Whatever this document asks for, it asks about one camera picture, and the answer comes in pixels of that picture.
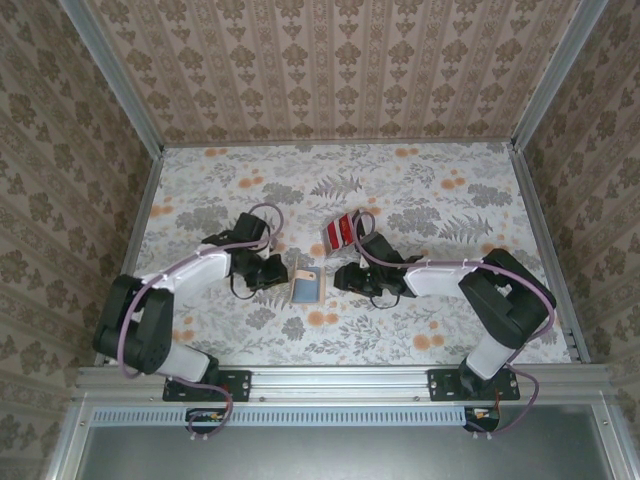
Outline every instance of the black motor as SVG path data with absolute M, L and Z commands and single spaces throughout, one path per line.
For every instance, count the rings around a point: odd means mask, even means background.
M 389 263 L 414 263 L 422 258 L 413 256 L 404 260 L 378 232 L 367 235 L 360 243 L 371 256 Z M 405 273 L 406 268 L 383 267 L 371 263 L 368 268 L 363 269 L 359 264 L 352 262 L 338 269 L 333 286 L 369 298 L 381 297 L 385 289 L 392 295 L 415 297 L 404 281 Z
M 224 246 L 233 243 L 255 242 L 262 238 L 265 230 L 269 235 L 271 230 L 264 220 L 250 213 L 241 213 L 233 230 L 225 230 L 217 235 L 211 235 L 205 238 L 202 243 Z M 259 255 L 260 251 L 262 250 L 248 248 L 229 250 L 228 253 L 231 254 L 229 274 L 242 276 L 247 288 L 252 292 L 266 290 L 280 283 L 287 283 L 289 275 L 280 255 L 269 256 L 265 260 Z

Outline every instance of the aluminum frame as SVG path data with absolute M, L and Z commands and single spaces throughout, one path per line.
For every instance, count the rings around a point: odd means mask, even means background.
M 135 128 L 140 140 L 156 162 L 162 156 L 162 135 L 149 117 L 144 98 L 137 94 L 122 68 L 113 50 L 104 37 L 100 26 L 93 17 L 89 6 L 82 0 L 60 0 L 78 31 L 82 42 L 87 46 L 111 90 L 118 99 L 129 121 Z
M 607 3 L 607 0 L 585 0 L 578 5 L 513 132 L 519 148 L 526 147 L 531 140 Z
M 221 367 L 251 370 L 252 391 L 249 405 L 281 407 L 406 407 L 425 409 L 441 406 L 480 406 L 492 402 L 431 402 L 427 371 L 451 368 L 443 365 L 390 367 Z M 591 405 L 600 427 L 600 436 L 616 480 L 637 477 L 637 458 L 628 450 L 626 425 L 610 406 L 614 390 L 607 367 L 595 364 L 520 365 L 540 382 L 541 405 Z M 103 406 L 144 406 L 160 409 L 185 406 L 182 402 L 163 402 L 164 380 L 141 376 L 127 380 L 116 366 L 80 370 L 77 389 L 63 426 L 48 480 L 74 479 L 78 473 L 95 408 Z M 510 404 L 526 404 L 533 384 L 520 379 L 522 399 Z M 222 407 L 223 403 L 200 403 L 201 407 Z
M 536 195 L 536 189 L 533 185 L 533 179 L 527 161 L 521 148 L 511 148 L 509 151 L 511 157 L 511 164 L 520 187 L 520 193 L 522 194 L 522 201 L 529 217 L 529 223 L 531 224 L 531 230 L 533 237 L 535 238 L 538 250 L 540 252 L 540 259 L 542 261 L 542 267 L 544 273 L 549 282 L 549 287 L 558 301 L 557 311 L 563 327 L 568 330 L 568 335 L 565 334 L 567 339 L 567 346 L 571 348 L 571 343 L 574 343 L 575 349 L 578 353 L 578 360 L 583 363 L 589 363 L 591 357 L 587 349 L 587 342 L 584 340 L 580 324 L 578 323 L 578 317 L 573 308 L 571 297 L 569 295 L 569 289 L 562 275 L 562 269 L 560 268 L 560 262 L 556 255 L 555 248 L 553 247 L 553 241 L 551 240 L 551 234 L 547 228 L 547 223 L 544 220 L 544 214 L 542 213 L 542 207 L 540 200 Z

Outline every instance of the patterned wallpaper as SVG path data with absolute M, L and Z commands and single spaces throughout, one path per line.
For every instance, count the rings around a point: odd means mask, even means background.
M 509 137 L 578 0 L 89 0 L 167 144 Z
M 638 1 L 609 2 L 526 156 L 591 354 L 640 440 Z
M 0 2 L 0 478 L 55 446 L 149 167 L 57 2 Z

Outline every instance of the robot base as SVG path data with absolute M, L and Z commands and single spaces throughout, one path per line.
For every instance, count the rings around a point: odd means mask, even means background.
M 251 392 L 250 370 L 221 370 L 217 385 L 233 397 L 234 403 L 248 402 Z M 165 402 L 224 402 L 222 394 L 203 388 L 192 388 L 167 379 L 162 400 Z
M 496 389 L 500 395 L 500 400 L 520 400 L 520 389 L 516 375 L 507 370 L 501 369 L 491 379 L 490 385 L 484 390 L 472 396 L 460 382 L 460 371 L 457 368 L 446 368 L 428 370 L 429 395 L 432 402 L 452 402 L 460 400 L 494 401 L 496 399 Z

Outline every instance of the floral tablecloth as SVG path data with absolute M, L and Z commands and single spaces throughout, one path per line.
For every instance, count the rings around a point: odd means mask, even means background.
M 280 285 L 241 301 L 224 281 L 176 305 L 174 338 L 223 365 L 457 364 L 476 345 L 484 330 L 464 299 L 402 298 L 376 310 L 333 288 L 336 269 L 357 257 L 325 258 L 321 229 L 357 207 L 376 216 L 377 229 L 403 257 L 481 258 L 501 246 L 544 280 L 501 143 L 167 149 L 137 273 L 166 268 L 264 201 L 285 213 L 276 250 L 290 271 L 296 259 L 326 268 L 326 299 L 291 305 L 290 285 Z M 259 212 L 272 224 L 277 219 Z M 518 361 L 569 362 L 559 325 Z

